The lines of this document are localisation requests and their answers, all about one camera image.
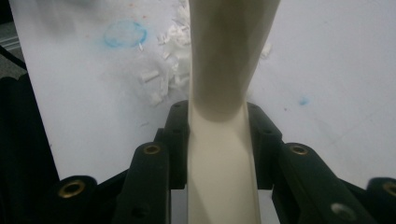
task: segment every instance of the screw hole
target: screw hole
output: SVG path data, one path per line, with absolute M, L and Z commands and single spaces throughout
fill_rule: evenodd
M 348 206 L 341 203 L 332 203 L 331 206 L 332 212 L 345 221 L 355 221 L 356 214 L 355 212 Z
M 291 146 L 290 150 L 292 152 L 294 152 L 295 154 L 302 155 L 302 156 L 306 155 L 308 153 L 308 150 L 306 148 L 300 147 L 300 146 Z
M 81 180 L 73 180 L 63 185 L 59 191 L 58 196 L 61 198 L 72 198 L 79 195 L 85 189 L 85 183 Z
M 145 148 L 143 149 L 143 151 L 144 151 L 146 154 L 152 155 L 152 154 L 157 154 L 158 152 L 160 152 L 160 151 L 161 151 L 161 148 L 160 148 L 160 147 L 157 147 L 157 146 L 148 146 L 148 147 L 145 147 Z
M 396 197 L 396 183 L 387 182 L 382 187 L 388 194 Z
M 143 218 L 148 215 L 149 215 L 149 206 L 147 204 L 136 206 L 131 211 L 131 216 L 135 218 Z

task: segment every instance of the black machine part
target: black machine part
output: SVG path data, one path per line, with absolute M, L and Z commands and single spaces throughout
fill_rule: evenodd
M 28 76 L 1 79 L 0 93 L 0 223 L 170 223 L 170 190 L 187 184 L 187 101 L 171 107 L 128 170 L 97 185 L 59 180 Z M 396 223 L 395 179 L 351 185 L 312 148 L 283 143 L 258 106 L 247 108 L 258 189 L 273 191 L 280 223 Z

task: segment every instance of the white plastic piece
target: white plastic piece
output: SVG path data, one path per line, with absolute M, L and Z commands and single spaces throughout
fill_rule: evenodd
M 271 48 L 272 48 L 272 44 L 265 43 L 264 48 L 262 48 L 261 57 L 262 58 L 267 58 L 268 55 L 270 55 L 270 53 L 271 53 Z
M 146 83 L 155 77 L 158 77 L 160 75 L 160 72 L 158 70 L 153 70 L 147 73 L 143 73 L 140 75 L 140 79 L 143 83 Z
M 171 55 L 171 53 L 166 52 L 166 51 L 163 52 L 163 58 L 164 58 L 165 60 L 169 57 L 169 55 Z
M 160 102 L 163 101 L 163 98 L 158 92 L 154 92 L 150 95 L 150 104 L 151 105 L 158 105 Z
M 162 97 L 166 96 L 168 94 L 168 89 L 169 89 L 169 81 L 167 78 L 162 78 L 160 82 L 160 95 Z
M 175 83 L 178 87 L 184 87 L 189 82 L 190 77 L 180 78 L 179 76 L 175 77 Z

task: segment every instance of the blue stain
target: blue stain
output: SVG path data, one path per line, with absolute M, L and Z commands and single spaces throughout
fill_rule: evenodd
M 135 21 L 118 21 L 107 28 L 104 40 L 111 48 L 132 48 L 145 42 L 147 35 L 146 29 Z
M 306 97 L 303 97 L 303 98 L 300 100 L 300 102 L 299 102 L 299 105 L 307 105 L 307 104 L 309 104 L 309 99 L 306 98 Z

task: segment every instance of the plastic fragment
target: plastic fragment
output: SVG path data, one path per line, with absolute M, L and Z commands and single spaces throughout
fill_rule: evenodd
M 166 59 L 169 57 L 170 54 L 171 54 L 171 53 L 165 51 L 165 52 L 163 53 L 163 58 L 166 60 Z
M 161 82 L 160 82 L 160 95 L 162 97 L 166 96 L 168 94 L 168 84 L 169 81 L 167 80 L 167 78 L 162 78 Z
M 154 92 L 150 95 L 150 104 L 151 105 L 158 105 L 160 102 L 163 101 L 163 98 L 161 97 L 158 92 Z
M 270 43 L 265 43 L 264 48 L 262 48 L 261 57 L 262 57 L 262 58 L 267 58 L 268 55 L 270 55 L 271 48 L 272 48 L 272 44 L 270 44 Z
M 143 73 L 140 75 L 140 79 L 143 83 L 146 83 L 155 77 L 158 77 L 160 75 L 160 72 L 158 70 L 153 70 L 147 73 Z

